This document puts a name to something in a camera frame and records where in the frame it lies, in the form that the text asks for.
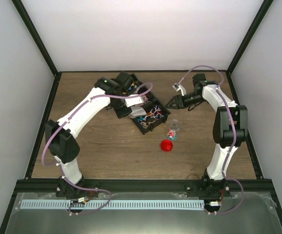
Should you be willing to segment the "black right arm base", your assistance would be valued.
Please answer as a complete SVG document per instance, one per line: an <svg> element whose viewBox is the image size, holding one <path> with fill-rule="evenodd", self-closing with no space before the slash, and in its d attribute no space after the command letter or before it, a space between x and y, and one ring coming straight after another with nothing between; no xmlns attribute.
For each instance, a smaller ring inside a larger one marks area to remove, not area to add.
<svg viewBox="0 0 282 234"><path fill-rule="evenodd" d="M187 196L221 199L224 196L230 196L229 190L226 190L226 180L211 179L205 169L202 176L189 174L184 182L184 188Z"/></svg>

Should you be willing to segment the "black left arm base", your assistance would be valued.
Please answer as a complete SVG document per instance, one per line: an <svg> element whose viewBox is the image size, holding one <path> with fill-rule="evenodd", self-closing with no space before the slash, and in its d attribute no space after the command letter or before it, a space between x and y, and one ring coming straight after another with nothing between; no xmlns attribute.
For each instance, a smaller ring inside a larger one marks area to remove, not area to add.
<svg viewBox="0 0 282 234"><path fill-rule="evenodd" d="M99 189L100 183L95 179L84 179L82 178L76 186L87 188L87 189ZM65 198L80 198L80 197L97 197L98 192L96 191L85 191L82 189L78 189L69 183L67 183L65 180L63 180L61 177L58 178L56 181L56 196L57 197L65 197Z"/></svg>

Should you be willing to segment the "clear plastic jar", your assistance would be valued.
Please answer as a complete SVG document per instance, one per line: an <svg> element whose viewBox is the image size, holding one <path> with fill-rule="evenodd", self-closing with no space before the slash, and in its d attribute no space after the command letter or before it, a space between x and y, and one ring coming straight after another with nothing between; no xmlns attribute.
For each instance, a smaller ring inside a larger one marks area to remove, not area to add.
<svg viewBox="0 0 282 234"><path fill-rule="evenodd" d="M181 128L181 123L177 119L172 119L168 122L168 140L176 140L178 138L178 131Z"/></svg>

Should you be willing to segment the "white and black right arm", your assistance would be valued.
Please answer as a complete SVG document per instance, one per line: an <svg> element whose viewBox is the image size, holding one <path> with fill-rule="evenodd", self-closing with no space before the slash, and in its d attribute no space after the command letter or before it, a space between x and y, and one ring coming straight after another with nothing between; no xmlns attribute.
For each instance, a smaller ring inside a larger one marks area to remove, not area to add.
<svg viewBox="0 0 282 234"><path fill-rule="evenodd" d="M212 160L202 176L201 190L206 196L213 196L219 185L226 179L230 161L247 140L248 110L231 100L221 89L222 82L207 80L205 74L199 73L192 77L194 91L187 93L181 82L173 84L173 89L180 92L166 104L169 109L189 109L204 102L210 104L216 112L213 125L215 150Z"/></svg>

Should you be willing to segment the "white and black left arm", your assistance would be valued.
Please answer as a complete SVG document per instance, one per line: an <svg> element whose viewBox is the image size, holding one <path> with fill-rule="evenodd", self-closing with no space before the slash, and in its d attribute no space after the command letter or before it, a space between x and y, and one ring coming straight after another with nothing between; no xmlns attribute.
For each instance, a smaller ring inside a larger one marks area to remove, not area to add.
<svg viewBox="0 0 282 234"><path fill-rule="evenodd" d="M110 106L118 118L128 116L135 105L144 102L143 96L151 91L138 93L137 76L120 72L116 78L100 78L89 94L68 114L57 121L48 120L45 125L46 144L42 151L41 163L49 151L62 170L62 178L68 183L67 191L74 197L84 193L83 178L77 156L80 146L76 141L81 130L103 108Z"/></svg>

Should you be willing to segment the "silver metal scoop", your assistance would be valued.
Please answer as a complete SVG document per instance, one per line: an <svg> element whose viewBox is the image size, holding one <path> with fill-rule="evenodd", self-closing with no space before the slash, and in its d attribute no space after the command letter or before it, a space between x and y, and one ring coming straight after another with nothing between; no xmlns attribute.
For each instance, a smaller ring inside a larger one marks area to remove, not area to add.
<svg viewBox="0 0 282 234"><path fill-rule="evenodd" d="M132 112L129 114L129 118L131 118L131 119L141 117L141 116L145 116L147 114L145 109L141 106L132 106L131 111Z"/></svg>

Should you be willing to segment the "black candy tray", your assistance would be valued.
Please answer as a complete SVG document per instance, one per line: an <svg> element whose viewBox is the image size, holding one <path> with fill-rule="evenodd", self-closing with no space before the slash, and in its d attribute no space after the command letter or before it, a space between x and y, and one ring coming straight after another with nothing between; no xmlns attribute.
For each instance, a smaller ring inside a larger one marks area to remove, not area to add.
<svg viewBox="0 0 282 234"><path fill-rule="evenodd" d="M142 134L146 134L153 131L160 124L166 123L170 111L151 91L143 95L142 98L144 102L135 106L143 107L147 114L131 120Z"/></svg>

